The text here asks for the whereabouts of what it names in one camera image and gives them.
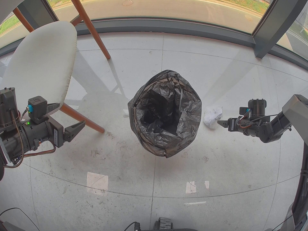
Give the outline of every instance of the white chair seat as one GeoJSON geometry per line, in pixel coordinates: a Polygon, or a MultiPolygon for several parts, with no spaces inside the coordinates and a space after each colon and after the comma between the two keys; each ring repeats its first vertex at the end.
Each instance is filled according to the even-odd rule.
{"type": "Polygon", "coordinates": [[[61,107],[71,80],[76,47],[76,29],[67,21],[56,21],[34,30],[15,50],[0,90],[15,87],[21,113],[28,99],[35,96],[42,96],[48,103],[60,103],[61,107]]]}

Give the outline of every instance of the tiled floor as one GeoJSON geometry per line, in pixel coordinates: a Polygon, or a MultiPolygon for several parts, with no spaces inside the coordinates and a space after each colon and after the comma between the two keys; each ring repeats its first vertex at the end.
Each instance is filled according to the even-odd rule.
{"type": "MultiPolygon", "coordinates": [[[[133,221],[144,230],[159,217],[170,217],[175,228],[200,231],[263,231],[282,222],[302,162],[303,142],[295,129],[264,144],[222,127],[210,130],[201,122],[195,141],[166,159],[139,144],[127,103],[148,79],[171,69],[190,82],[203,109],[221,105],[223,119],[237,117],[239,106],[251,98],[266,99],[266,114],[276,114],[293,94],[308,97],[308,72],[212,39],[159,33],[101,37],[111,60],[91,36],[78,37],[65,102],[106,132],[85,127],[56,153],[26,158],[20,168],[6,170],[0,211],[21,207],[40,230],[124,230],[133,221]],[[96,175],[101,175],[97,182],[96,175]],[[196,190],[186,193],[193,181],[196,190]]],[[[10,57],[0,58],[0,77],[10,57]]],[[[52,116],[64,127],[75,123],[60,111],[52,116]]],[[[35,230],[30,222],[21,226],[10,213],[3,220],[35,230]]]]}

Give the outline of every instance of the robotic arm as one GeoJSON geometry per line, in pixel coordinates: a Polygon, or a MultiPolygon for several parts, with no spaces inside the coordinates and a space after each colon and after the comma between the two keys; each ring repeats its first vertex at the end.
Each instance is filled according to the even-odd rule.
{"type": "Polygon", "coordinates": [[[286,130],[294,126],[304,141],[302,169],[294,202],[280,230],[299,231],[304,225],[308,226],[308,99],[302,95],[293,95],[272,121],[270,115],[265,115],[265,108],[265,100],[251,99],[248,107],[240,107],[242,116],[217,122],[230,132],[259,137],[264,143],[279,140],[286,130]]]}
{"type": "Polygon", "coordinates": [[[64,129],[48,115],[59,106],[59,103],[47,104],[41,96],[30,98],[25,110],[28,111],[30,119],[21,121],[15,88],[0,90],[0,180],[3,178],[5,167],[18,167],[24,157],[53,153],[56,147],[63,146],[65,141],[71,142],[84,128],[86,123],[81,121],[64,129]],[[54,149],[26,154],[36,151],[44,141],[50,141],[54,149]]]}

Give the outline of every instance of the chair leg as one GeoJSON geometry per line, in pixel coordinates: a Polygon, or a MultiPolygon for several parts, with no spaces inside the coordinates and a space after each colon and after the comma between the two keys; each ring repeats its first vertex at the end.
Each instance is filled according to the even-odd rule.
{"type": "Polygon", "coordinates": [[[63,103],[62,107],[60,108],[60,110],[67,114],[68,116],[76,119],[77,121],[86,121],[86,125],[94,130],[96,130],[97,132],[103,133],[105,132],[105,129],[103,129],[101,126],[97,125],[96,123],[94,123],[93,121],[89,120],[88,118],[86,118],[85,116],[83,116],[82,114],[80,114],[79,112],[77,112],[76,110],[74,110],[73,108],[71,108],[70,106],[68,106],[66,103],[63,103]]]}

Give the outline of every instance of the black plastic bag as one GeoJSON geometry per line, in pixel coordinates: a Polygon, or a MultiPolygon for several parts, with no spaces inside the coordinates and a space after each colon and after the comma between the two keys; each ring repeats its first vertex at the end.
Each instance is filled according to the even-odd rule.
{"type": "Polygon", "coordinates": [[[128,103],[131,129],[156,156],[171,157],[195,139],[201,99],[187,80],[165,70],[152,77],[128,103]]]}

